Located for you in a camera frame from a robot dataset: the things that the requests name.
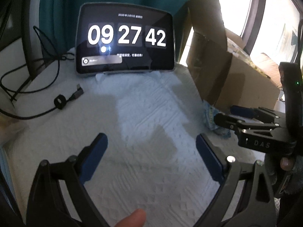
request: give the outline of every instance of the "window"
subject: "window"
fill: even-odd
[[[303,54],[301,55],[300,67],[303,68]]]
[[[278,65],[296,54],[300,13],[292,0],[266,0],[261,28],[251,59],[267,54]]]
[[[221,5],[224,26],[240,36],[249,11],[250,0],[219,0],[219,2]],[[180,60],[180,64],[185,66],[187,66],[186,59],[189,53],[193,33],[193,28],[191,28],[191,32]]]

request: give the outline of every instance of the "plastic bag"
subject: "plastic bag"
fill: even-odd
[[[8,113],[16,114],[9,97],[2,89],[0,89],[0,108]],[[25,123],[23,121],[0,113],[0,147],[16,137],[16,134],[24,128]]]
[[[220,111],[218,109],[216,109],[215,107],[211,106],[205,100],[203,101],[203,105],[204,105],[204,124],[205,124],[205,126],[224,139],[230,138],[231,137],[230,130],[217,126],[214,122],[214,117],[216,116],[216,114],[220,113]]]

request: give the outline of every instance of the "clock digit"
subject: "clock digit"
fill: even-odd
[[[101,38],[102,43],[110,44],[114,38],[114,29],[111,25],[105,25],[104,27],[102,27],[101,34],[103,36]]]
[[[156,44],[156,39],[155,39],[155,29],[151,28],[149,30],[149,32],[147,33],[147,36],[145,38],[146,42],[151,42],[151,45],[155,45]]]
[[[121,38],[118,40],[119,44],[129,44],[129,40],[125,39],[127,35],[129,34],[129,28],[126,25],[122,25],[119,27],[119,31],[125,30],[125,33],[121,36]]]
[[[93,30],[96,30],[97,31],[97,35],[96,35],[96,38],[93,40],[91,38],[92,36],[92,33],[93,33]],[[97,25],[93,25],[90,27],[90,29],[88,30],[88,37],[87,37],[87,40],[88,42],[91,44],[91,45],[95,45],[99,42],[100,40],[100,36],[101,36],[101,32],[100,32],[100,27],[97,26]]]
[[[163,40],[165,38],[165,32],[163,30],[159,30],[157,31],[157,35],[159,36],[160,34],[162,34],[161,39],[157,42],[157,46],[160,47],[166,47],[166,43],[163,43]]]
[[[138,37],[140,35],[140,32],[142,30],[142,27],[140,26],[131,26],[131,30],[137,30],[136,35],[134,37],[134,40],[131,42],[132,44],[136,44]]]

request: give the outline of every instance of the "cardboard box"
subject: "cardboard box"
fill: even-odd
[[[187,2],[194,36],[187,58],[200,97],[223,112],[231,105],[273,109],[279,89],[228,52],[219,0]]]

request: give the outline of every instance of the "tablet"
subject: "tablet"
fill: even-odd
[[[172,15],[124,3],[86,3],[80,8],[76,69],[80,74],[172,70]]]

